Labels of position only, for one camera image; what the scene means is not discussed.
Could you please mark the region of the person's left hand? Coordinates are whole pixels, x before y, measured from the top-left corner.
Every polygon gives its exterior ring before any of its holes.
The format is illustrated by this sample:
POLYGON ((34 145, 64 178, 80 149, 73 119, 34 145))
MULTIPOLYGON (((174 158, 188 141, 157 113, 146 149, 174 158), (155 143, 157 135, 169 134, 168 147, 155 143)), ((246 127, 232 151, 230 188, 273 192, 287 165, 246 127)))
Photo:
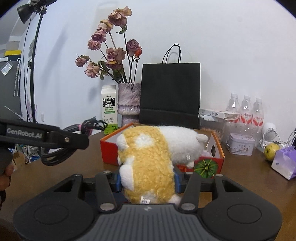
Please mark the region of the person's left hand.
POLYGON ((10 163, 0 177, 0 191, 6 190, 11 183, 11 175, 14 172, 14 166, 10 163))

